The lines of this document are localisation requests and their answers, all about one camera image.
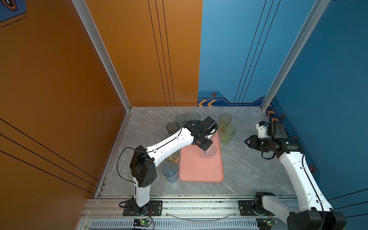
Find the clear short glass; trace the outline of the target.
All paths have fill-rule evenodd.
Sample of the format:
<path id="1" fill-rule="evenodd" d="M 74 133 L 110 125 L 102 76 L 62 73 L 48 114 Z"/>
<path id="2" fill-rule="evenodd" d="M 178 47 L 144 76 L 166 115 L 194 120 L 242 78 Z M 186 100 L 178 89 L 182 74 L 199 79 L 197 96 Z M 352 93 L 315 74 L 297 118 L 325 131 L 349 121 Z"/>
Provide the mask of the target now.
<path id="1" fill-rule="evenodd" d="M 216 155 L 216 153 L 217 153 L 217 147 L 213 143 L 213 144 L 211 144 L 211 146 L 207 150 L 202 151 L 202 156 L 205 159 L 211 159 L 213 156 Z"/>

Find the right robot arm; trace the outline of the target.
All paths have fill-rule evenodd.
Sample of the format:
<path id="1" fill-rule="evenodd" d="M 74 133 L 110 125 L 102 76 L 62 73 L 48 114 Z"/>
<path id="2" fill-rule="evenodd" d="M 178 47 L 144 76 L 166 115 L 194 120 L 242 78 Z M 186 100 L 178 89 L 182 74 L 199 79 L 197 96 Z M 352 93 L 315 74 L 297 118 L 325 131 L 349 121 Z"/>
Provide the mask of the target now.
<path id="1" fill-rule="evenodd" d="M 257 192 L 253 209 L 256 214 L 273 214 L 290 230 L 342 230 L 346 218 L 336 212 L 323 195 L 305 159 L 304 150 L 297 140 L 288 138 L 283 122 L 261 121 L 256 125 L 258 134 L 245 144 L 261 153 L 272 152 L 284 166 L 295 190 L 299 208 L 294 209 L 273 193 Z"/>

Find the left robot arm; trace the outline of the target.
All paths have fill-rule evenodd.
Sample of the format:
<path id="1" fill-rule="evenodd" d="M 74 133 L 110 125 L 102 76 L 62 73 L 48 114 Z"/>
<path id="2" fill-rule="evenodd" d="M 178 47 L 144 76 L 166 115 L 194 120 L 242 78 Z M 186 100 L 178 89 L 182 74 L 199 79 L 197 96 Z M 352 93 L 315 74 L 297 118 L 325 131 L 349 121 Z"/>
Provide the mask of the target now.
<path id="1" fill-rule="evenodd" d="M 170 155 L 189 145 L 208 150 L 213 144 L 210 139 L 218 130 L 211 117 L 203 121 L 190 120 L 165 140 L 149 147 L 138 146 L 134 149 L 130 162 L 131 175 L 135 185 L 133 200 L 139 208 L 150 203 L 150 185 L 157 178 L 156 168 Z"/>

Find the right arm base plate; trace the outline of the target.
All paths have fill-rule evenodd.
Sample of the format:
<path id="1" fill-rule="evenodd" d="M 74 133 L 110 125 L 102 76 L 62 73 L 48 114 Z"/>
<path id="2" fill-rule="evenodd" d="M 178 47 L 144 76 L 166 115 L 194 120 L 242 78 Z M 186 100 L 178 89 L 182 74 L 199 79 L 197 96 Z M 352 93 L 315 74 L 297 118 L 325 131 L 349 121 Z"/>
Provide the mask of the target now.
<path id="1" fill-rule="evenodd" d="M 274 214 L 265 210 L 253 200 L 239 200 L 239 212 L 241 216 L 273 216 Z"/>

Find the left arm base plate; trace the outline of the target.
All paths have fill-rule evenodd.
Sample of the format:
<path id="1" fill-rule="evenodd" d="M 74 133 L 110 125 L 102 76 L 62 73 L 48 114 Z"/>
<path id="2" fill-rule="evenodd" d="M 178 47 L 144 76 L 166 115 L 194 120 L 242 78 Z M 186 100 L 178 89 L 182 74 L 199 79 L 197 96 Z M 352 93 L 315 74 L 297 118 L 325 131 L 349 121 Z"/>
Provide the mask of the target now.
<path id="1" fill-rule="evenodd" d="M 134 199 L 123 201 L 119 204 L 123 208 L 123 216 L 161 216 L 163 210 L 162 200 L 150 200 L 148 204 L 139 207 Z"/>

